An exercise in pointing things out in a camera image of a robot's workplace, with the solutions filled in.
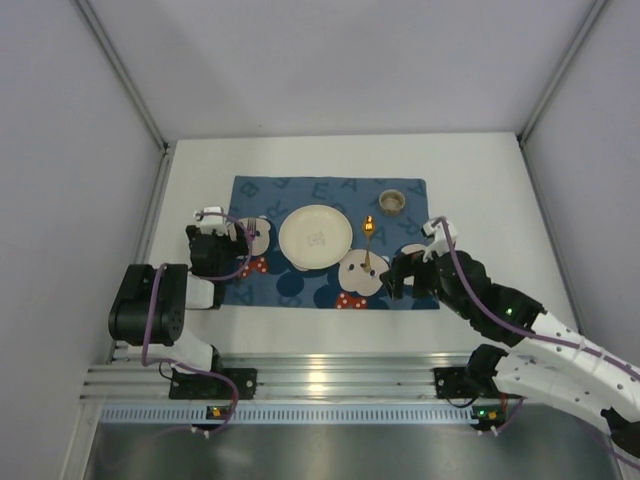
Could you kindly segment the white round plate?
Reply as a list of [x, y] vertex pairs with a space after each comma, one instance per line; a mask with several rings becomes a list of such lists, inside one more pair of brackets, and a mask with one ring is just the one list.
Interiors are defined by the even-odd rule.
[[280, 251], [296, 268], [323, 270], [339, 263], [349, 252], [353, 229], [337, 209], [308, 205], [284, 219], [278, 241]]

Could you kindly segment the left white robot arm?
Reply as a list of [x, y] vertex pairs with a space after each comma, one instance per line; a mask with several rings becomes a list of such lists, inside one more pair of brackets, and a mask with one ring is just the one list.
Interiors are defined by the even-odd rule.
[[189, 310], [219, 309], [227, 284], [248, 266], [251, 234], [237, 219], [204, 215], [186, 227], [189, 264], [131, 264], [108, 316], [112, 339], [140, 349], [145, 367], [166, 363], [187, 374], [220, 376], [217, 349], [185, 326]]

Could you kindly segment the gold spoon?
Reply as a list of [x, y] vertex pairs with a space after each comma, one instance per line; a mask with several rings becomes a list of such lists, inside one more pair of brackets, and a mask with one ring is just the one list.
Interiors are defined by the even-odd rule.
[[367, 273], [371, 271], [371, 239], [375, 233], [376, 224], [372, 215], [367, 215], [362, 224], [362, 231], [366, 238], [365, 257], [363, 270]]

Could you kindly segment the blue bear print placemat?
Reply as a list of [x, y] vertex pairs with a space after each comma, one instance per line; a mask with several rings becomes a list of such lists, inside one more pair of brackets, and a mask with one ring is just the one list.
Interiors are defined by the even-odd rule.
[[[397, 189], [406, 197], [406, 206], [398, 216], [380, 211], [378, 198], [387, 189]], [[279, 228], [284, 219], [308, 205], [337, 209], [353, 229], [349, 252], [339, 263], [323, 270], [296, 268], [279, 247]], [[423, 246], [421, 227], [429, 217], [423, 179], [238, 176], [233, 182], [229, 212], [243, 224], [255, 217], [258, 232], [248, 266], [228, 283], [228, 305], [338, 310], [439, 307], [432, 297], [411, 297], [411, 278], [404, 282], [405, 296], [401, 300], [392, 300], [380, 280], [395, 255]], [[363, 270], [366, 238], [362, 224], [367, 215], [372, 215], [376, 224], [369, 273]]]

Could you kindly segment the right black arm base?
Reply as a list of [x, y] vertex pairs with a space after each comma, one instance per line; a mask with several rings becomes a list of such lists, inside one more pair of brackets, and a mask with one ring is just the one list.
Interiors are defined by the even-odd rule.
[[433, 374], [438, 399], [472, 399], [486, 397], [490, 392], [487, 372], [482, 369], [440, 367]]

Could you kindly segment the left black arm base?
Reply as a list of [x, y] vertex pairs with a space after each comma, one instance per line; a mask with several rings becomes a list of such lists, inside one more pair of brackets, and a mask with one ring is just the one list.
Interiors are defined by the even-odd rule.
[[[223, 375], [235, 384], [239, 400], [254, 398], [258, 371], [254, 368], [226, 368]], [[171, 400], [231, 400], [233, 390], [223, 380], [174, 370], [168, 397]]]

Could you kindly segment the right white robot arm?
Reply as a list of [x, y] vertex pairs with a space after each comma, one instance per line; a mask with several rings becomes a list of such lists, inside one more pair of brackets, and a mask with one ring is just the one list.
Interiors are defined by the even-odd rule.
[[483, 395], [526, 397], [579, 418], [620, 449], [639, 454], [639, 369], [589, 341], [523, 292], [493, 282], [463, 251], [399, 254], [381, 281], [394, 299], [435, 297], [486, 343], [471, 355], [469, 381]]

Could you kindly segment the small grey ceramic cup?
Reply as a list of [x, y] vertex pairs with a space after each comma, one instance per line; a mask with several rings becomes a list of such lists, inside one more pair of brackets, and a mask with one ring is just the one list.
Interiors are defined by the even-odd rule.
[[395, 217], [403, 212], [406, 206], [406, 197], [397, 189], [387, 189], [379, 195], [378, 204], [384, 215]]

